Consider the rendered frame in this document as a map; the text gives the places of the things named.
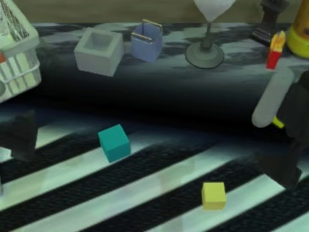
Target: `black stripe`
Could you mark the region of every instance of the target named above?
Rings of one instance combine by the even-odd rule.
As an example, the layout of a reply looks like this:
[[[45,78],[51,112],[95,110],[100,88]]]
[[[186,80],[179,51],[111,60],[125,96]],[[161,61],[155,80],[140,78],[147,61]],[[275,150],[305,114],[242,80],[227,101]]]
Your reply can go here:
[[[153,174],[213,146],[211,141],[171,141],[143,149],[96,173],[0,212],[11,231]]]
[[[0,165],[2,184],[100,147],[97,132],[110,126],[90,128],[81,132],[72,133],[47,144],[35,151],[38,158],[30,163],[15,159],[2,163]],[[127,134],[132,132],[132,128],[124,127],[124,129]]]
[[[304,180],[295,189],[286,190],[207,232],[269,232],[308,211],[309,184]]]
[[[224,182],[226,192],[230,192],[260,174],[252,163],[231,161],[161,197],[85,229],[84,232],[144,232],[200,206],[203,182]]]

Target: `small blue basket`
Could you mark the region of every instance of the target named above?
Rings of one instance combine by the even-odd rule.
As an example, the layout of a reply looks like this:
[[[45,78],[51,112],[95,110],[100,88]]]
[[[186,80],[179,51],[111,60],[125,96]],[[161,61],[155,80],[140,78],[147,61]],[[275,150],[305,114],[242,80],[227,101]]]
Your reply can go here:
[[[162,25],[143,19],[131,33],[131,53],[137,59],[155,61],[162,51]]]

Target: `white lampshade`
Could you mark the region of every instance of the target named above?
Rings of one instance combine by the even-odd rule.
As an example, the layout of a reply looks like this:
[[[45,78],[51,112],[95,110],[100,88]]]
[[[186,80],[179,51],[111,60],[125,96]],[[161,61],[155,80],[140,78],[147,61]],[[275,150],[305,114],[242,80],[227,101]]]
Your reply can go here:
[[[236,0],[194,0],[195,5],[208,22],[227,11]]]

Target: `lamp stem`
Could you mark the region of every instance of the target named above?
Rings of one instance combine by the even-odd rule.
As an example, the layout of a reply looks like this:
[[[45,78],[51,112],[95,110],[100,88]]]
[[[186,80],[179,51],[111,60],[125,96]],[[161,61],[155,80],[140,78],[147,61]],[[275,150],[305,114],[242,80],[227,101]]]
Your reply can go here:
[[[203,51],[208,51],[211,49],[212,43],[211,43],[211,26],[212,22],[207,22],[207,31],[206,35],[203,38],[200,47]]]

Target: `teal cube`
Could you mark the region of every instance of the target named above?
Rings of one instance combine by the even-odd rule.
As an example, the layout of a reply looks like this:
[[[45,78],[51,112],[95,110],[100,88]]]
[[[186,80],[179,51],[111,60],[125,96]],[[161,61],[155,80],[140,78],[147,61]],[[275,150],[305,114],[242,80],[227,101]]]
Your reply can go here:
[[[130,141],[120,124],[99,132],[98,139],[109,163],[131,154]]]

